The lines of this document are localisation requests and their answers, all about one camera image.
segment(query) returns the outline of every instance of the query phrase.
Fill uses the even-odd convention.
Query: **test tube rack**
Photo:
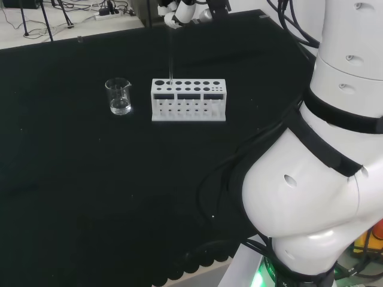
[[[152,121],[226,121],[222,79],[153,79]]]

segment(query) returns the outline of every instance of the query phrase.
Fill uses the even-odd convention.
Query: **white floor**
[[[91,5],[91,4],[98,3],[97,1],[92,1],[92,0],[82,0],[78,2],[65,0],[65,2],[81,4],[81,5]],[[47,12],[49,25],[51,27],[54,27],[52,28],[52,34],[53,34],[53,39],[55,41],[61,40],[61,39],[76,38],[77,36],[89,36],[89,35],[95,35],[100,33],[109,33],[109,32],[115,32],[120,30],[129,30],[129,29],[144,27],[140,19],[137,18],[136,16],[132,17],[128,14],[125,14],[125,15],[121,15],[121,17],[114,18],[114,19],[96,21],[94,17],[92,17],[91,19],[87,19],[87,18],[97,14],[98,13],[97,11],[79,10],[79,11],[67,12],[67,15],[69,16],[69,18],[75,25],[74,28],[68,29],[66,27],[66,24],[59,26],[61,24],[66,23],[63,12],[61,10],[53,8],[51,3],[44,3],[44,7]],[[20,9],[4,8],[3,11],[6,13],[8,21],[12,23],[16,28],[20,24],[22,24],[23,20],[22,20],[22,15],[20,13]],[[24,11],[25,11],[26,20],[34,20],[34,21],[45,23],[41,8],[37,10],[25,9]],[[39,30],[35,30],[31,32],[31,34],[29,35],[30,38],[36,38],[40,36],[41,33],[47,34],[47,31],[45,29],[46,26],[42,23],[26,22],[26,25],[27,25],[28,31],[32,29],[39,29]],[[50,41],[48,34],[38,39],[27,39],[23,37],[23,35],[24,35],[23,25],[21,25],[18,29],[14,29],[12,25],[10,25],[9,23],[5,21],[4,13],[0,10],[0,49]]]

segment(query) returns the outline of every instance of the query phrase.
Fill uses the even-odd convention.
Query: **black mat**
[[[193,248],[253,234],[225,196],[216,210],[219,175],[202,194],[213,228],[194,195],[309,83],[296,44],[261,15],[174,32],[175,78],[226,79],[225,123],[151,122],[151,79],[168,76],[165,28],[0,51],[0,286],[161,285],[235,252],[177,264]],[[133,84],[127,117],[108,107],[112,77]]]

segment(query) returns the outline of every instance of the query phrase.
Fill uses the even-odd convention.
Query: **tripod leg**
[[[68,15],[65,12],[64,6],[62,5],[62,1],[61,0],[57,0],[57,1],[58,1],[59,5],[60,5],[60,7],[62,9],[62,12],[64,13],[64,17],[65,17],[65,20],[66,20],[68,26],[73,26],[73,23],[71,22],[71,19],[69,19]]]
[[[50,32],[49,22],[48,22],[47,14],[45,13],[45,8],[44,8],[44,4],[42,3],[42,0],[40,0],[40,6],[41,6],[42,14],[44,15],[45,23],[47,24],[50,41],[53,42],[52,33]]]
[[[25,31],[24,36],[29,36],[28,31],[26,30],[26,23],[25,23],[24,9],[23,9],[22,0],[19,0],[19,6],[20,6],[20,10],[22,11],[22,17],[23,17],[23,24],[24,24],[24,31]]]

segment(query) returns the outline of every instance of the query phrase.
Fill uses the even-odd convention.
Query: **yellow object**
[[[364,243],[366,242],[367,232],[363,233],[362,236],[360,236],[354,243],[354,246],[356,247],[364,247]],[[377,251],[381,250],[383,248],[383,240],[376,239],[373,234],[371,234],[369,239],[369,249],[375,249]],[[363,253],[363,250],[361,249],[354,249],[354,253],[359,254]]]

